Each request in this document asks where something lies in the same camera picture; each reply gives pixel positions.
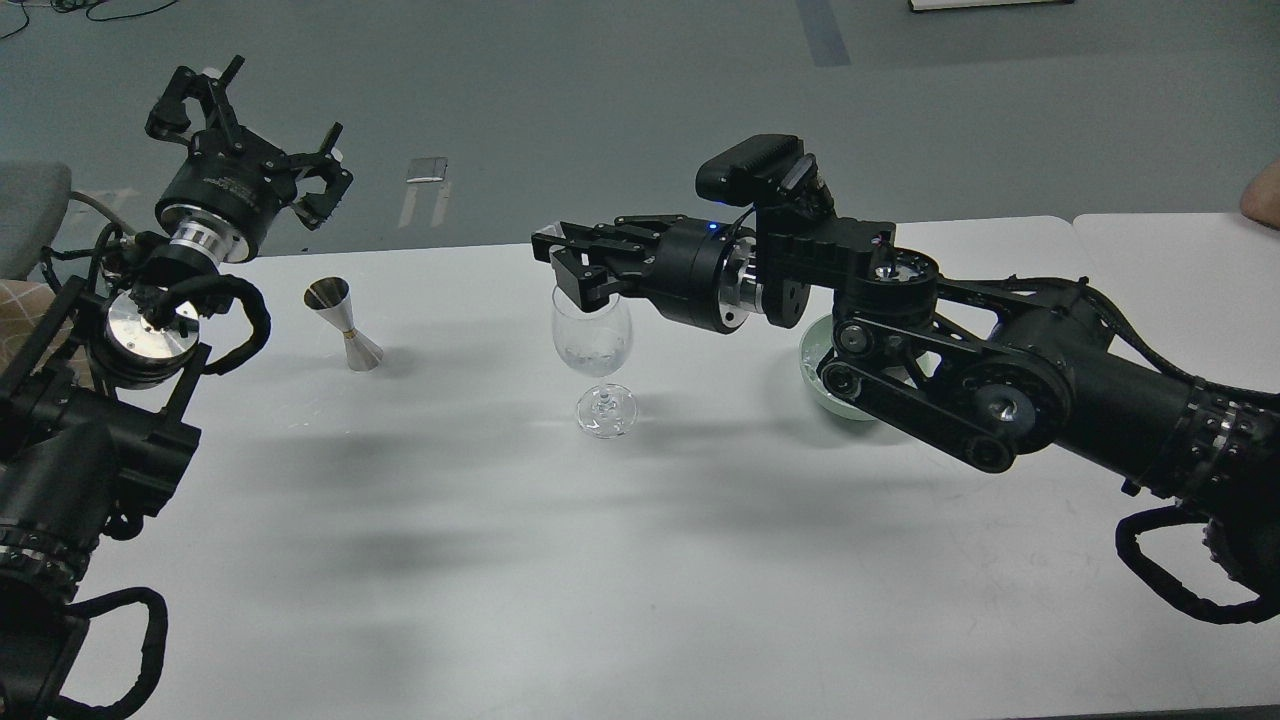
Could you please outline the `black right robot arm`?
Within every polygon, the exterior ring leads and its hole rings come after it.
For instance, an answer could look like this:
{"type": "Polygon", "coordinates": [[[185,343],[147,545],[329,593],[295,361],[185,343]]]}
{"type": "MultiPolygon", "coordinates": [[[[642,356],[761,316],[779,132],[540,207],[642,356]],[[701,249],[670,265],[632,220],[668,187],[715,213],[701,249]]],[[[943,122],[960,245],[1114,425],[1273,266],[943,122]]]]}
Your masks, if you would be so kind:
{"type": "Polygon", "coordinates": [[[684,217],[564,223],[531,237],[584,311],[645,299],[727,334],[745,313],[795,325],[833,293],[827,392],[988,473],[1056,445],[1164,498],[1123,519],[1117,556],[1160,598],[1219,625],[1277,616],[1277,396],[1152,350],[1088,279],[956,281],[895,227],[758,208],[756,224],[684,217]]]}

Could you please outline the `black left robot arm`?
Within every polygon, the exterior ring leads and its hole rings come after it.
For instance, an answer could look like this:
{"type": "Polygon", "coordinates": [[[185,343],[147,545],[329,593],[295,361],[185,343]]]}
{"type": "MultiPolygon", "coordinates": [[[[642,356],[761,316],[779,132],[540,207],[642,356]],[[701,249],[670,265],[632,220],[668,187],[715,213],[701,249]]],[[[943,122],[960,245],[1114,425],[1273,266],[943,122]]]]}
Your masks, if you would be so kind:
{"type": "Polygon", "coordinates": [[[314,231],[352,183],[334,124],[311,152],[287,152],[237,117],[224,70],[174,70],[146,122],[186,160],[155,208],[159,232],[120,222],[86,251],[90,273],[52,304],[3,373],[3,716],[127,719],[165,664],[164,597],[131,587],[79,600],[101,538],[136,538],[177,491],[200,443],[184,414],[198,380],[244,365],[268,343],[261,291],[227,274],[248,263],[280,211],[314,231]],[[133,685],[109,705],[63,687],[91,621],[147,614],[133,685]]]}

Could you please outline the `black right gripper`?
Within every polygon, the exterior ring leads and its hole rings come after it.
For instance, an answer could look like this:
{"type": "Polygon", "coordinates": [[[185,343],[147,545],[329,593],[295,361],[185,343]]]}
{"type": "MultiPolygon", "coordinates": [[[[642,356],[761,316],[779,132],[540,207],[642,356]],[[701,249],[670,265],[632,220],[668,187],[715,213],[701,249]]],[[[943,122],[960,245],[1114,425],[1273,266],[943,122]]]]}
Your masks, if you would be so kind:
{"type": "Polygon", "coordinates": [[[672,322],[721,334],[742,322],[740,311],[721,302],[735,241],[719,223],[684,214],[616,217],[594,225],[556,222],[535,232],[531,246],[581,311],[603,310],[620,296],[648,300],[672,322]]]}

